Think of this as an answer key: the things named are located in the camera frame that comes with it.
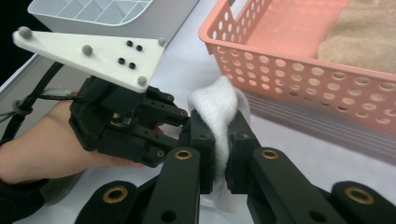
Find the white towel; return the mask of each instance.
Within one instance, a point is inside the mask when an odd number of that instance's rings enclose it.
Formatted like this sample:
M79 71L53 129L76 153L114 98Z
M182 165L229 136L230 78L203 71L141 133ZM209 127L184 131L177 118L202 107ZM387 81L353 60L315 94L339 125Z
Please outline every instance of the white towel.
M396 74L396 1L351 0L318 59Z
M227 77L220 77L213 85L194 91L189 97L189 109L196 109L216 139L215 178L209 195L214 205L226 212L236 212L238 196L232 195L225 182L225 168L229 157L227 130L239 109L250 121L248 100L235 89Z

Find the beige towel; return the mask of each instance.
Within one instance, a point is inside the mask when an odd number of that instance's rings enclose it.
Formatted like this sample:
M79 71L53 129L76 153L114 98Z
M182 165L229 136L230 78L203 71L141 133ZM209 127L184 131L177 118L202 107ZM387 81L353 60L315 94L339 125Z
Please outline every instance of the beige towel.
M396 74L396 0L351 0L318 59Z

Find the white mounting plate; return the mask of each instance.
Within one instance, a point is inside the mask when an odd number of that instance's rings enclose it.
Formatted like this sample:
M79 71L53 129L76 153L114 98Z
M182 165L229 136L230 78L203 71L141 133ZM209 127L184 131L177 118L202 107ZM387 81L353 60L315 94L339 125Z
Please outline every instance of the white mounting plate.
M22 49L136 92L146 91L164 51L157 39L38 31L31 34L23 38L20 31L14 32L14 43ZM127 41L134 45L127 46ZM91 46L91 55L83 53L82 48L86 45ZM141 51L136 49L138 45L143 47ZM123 58L125 64L120 64L119 58ZM130 68L129 63L134 63L135 69ZM147 82L139 83L140 77Z

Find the laundry basket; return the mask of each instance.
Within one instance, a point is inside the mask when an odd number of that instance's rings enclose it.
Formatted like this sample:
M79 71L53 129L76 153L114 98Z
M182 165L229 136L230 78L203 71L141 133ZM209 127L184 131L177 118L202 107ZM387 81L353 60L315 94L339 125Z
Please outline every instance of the laundry basket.
M164 38L170 42L198 0L34 0L28 12L53 32Z
M199 35L241 90L396 135L396 75L316 59L347 3L247 0L234 15L219 0Z

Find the white container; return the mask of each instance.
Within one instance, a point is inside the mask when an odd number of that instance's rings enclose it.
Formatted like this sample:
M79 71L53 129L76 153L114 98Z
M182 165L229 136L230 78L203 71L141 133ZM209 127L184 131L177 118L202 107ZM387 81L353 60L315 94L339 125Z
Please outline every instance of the white container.
M164 38L169 43L198 0L34 0L28 12L52 32Z

